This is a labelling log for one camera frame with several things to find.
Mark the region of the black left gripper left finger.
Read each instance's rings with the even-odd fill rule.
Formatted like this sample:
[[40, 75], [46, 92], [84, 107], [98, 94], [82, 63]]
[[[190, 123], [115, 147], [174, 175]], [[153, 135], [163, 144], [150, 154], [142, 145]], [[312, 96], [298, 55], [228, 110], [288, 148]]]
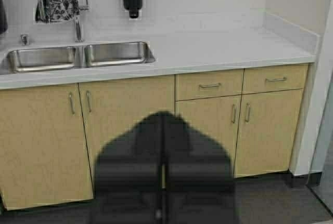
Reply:
[[108, 142], [96, 158], [92, 223], [162, 223], [163, 112]]

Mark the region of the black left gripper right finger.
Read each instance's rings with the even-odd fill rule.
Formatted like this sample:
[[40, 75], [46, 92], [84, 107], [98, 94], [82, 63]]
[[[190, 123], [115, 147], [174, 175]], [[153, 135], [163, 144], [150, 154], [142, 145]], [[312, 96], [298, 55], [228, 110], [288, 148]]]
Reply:
[[179, 116], [163, 116], [167, 223], [239, 223], [231, 159]]

